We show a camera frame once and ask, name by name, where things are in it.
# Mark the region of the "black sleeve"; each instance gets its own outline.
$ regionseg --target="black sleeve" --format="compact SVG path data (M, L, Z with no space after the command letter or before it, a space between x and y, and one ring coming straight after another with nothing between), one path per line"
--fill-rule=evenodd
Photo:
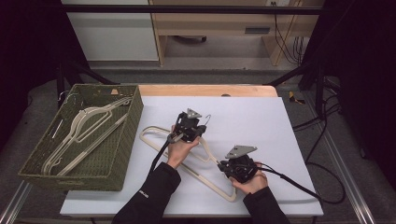
M114 216L112 223L159 223L163 218L163 211L180 181L178 172L162 162L148 176L142 188Z
M253 224L290 224L269 187L254 194L249 193L244 199L244 204L253 219Z

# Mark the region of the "white table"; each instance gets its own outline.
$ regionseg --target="white table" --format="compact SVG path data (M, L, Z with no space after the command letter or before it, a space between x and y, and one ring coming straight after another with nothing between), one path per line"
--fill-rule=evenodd
M113 217L142 186L157 151L138 137L148 126L169 129L177 115L187 108L204 117L211 115L203 137L218 160L234 145L254 146L249 153L255 161L262 161L297 183L314 190L304 165L300 149L290 126L282 99L278 97L193 97L143 96L145 105L134 141L124 188L120 192L69 191L61 214L71 217ZM150 139L162 145L165 136ZM202 147L194 152L204 155ZM227 180L214 163L202 163L189 156L185 163L201 175L231 192ZM181 183L166 207L165 217L247 217L244 195L238 192L232 203L178 168ZM270 188L283 212L290 217L322 216L318 200L295 188L277 175L267 174Z

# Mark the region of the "green wicker basket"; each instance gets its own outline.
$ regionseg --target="green wicker basket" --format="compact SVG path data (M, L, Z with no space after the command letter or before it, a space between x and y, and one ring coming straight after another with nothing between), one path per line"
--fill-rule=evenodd
M112 116L80 143L74 142L54 166L50 175L42 175L42 167L50 154L70 133L74 117L80 110L91 106L104 106L123 97L133 97L128 105L112 110ZM77 84L68 93L60 110L40 139L18 175L27 182L46 189L58 190L122 190L126 170L134 144L137 126L143 110L137 86ZM67 175L57 175L118 119L126 115L100 145ZM95 115L82 126L81 132L91 127L103 115Z

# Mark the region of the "table surface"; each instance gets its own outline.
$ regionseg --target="table surface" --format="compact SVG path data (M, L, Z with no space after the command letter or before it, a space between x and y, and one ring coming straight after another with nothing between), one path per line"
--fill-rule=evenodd
M139 139L138 134L151 125L169 129L177 115L187 108L201 113L203 118L205 115L211 115L203 137L218 160L225 160L225 154L234 145L258 147L258 150L249 153L251 158L255 161L263 161L297 183L314 190L283 101L276 97L276 90L273 87L142 85L139 89L145 106L134 140L123 190L69 191L61 210L62 215L114 216L141 187L157 154L156 150ZM223 94L234 97L220 97ZM148 137L161 146L166 135L153 134ZM193 152L201 156L205 155L202 146L195 147ZM202 163L191 156L184 162L225 192L231 192L230 181L224 178L216 164ZM165 217L248 217L248 210L242 202L244 198L242 192L238 191L236 200L230 203L181 167L178 171L182 182L165 209ZM276 175L267 174L267 177L280 208L287 216L323 215L318 200Z

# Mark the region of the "floor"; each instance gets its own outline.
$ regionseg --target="floor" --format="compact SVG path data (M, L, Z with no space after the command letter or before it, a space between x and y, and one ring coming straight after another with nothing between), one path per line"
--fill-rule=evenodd
M109 68L109 64L106 66L96 64L93 68L104 77L121 83L263 84L286 74L296 66L283 60L280 66L273 67L268 54L263 49L264 45L259 37L209 36L205 43L195 39L173 37L169 39L163 66L138 63L137 66L134 64L131 67L124 64L121 69L115 69L113 65ZM84 78L87 82L92 81L88 77ZM315 116L308 104L313 94L311 91L298 91L295 85L298 80L298 77L292 78L277 87L278 95L284 100L292 126ZM17 172L56 113L55 90L55 82L51 81L30 92L31 104L24 112L14 134L0 152L0 186L2 186L0 209L2 211L5 210L7 203L21 183ZM295 99L300 100L299 102L290 100L290 91L294 92ZM326 97L332 94L331 91L325 91ZM336 99L332 99L329 103L329 105L336 104ZM303 131L295 132L304 157L308 156L311 147L317 141L323 125L324 123L321 122ZM355 209L356 204L354 204L356 201L348 194L340 204L325 203L323 206L325 215L319 217L317 223L396 223L395 191L382 176L375 162L361 157L359 145L342 116L342 110L328 117L327 131L330 135L326 135L318 142L311 160L326 166L336 174L337 164L334 164L329 150L334 142L363 201L367 204L370 217L374 220L359 219L360 216L357 215L359 211ZM334 201L342 196L340 185L333 176L316 166L308 166L308 170L315 187L323 197ZM64 196L63 192L32 188L19 212L19 223L61 223L60 220L54 221L55 218L66 223L75 221L91 223L88 219L60 216L59 210ZM209 223L213 220L200 221L200 223ZM292 223L310 222L310 219L292 219ZM108 220L98 219L97 223L108 223Z

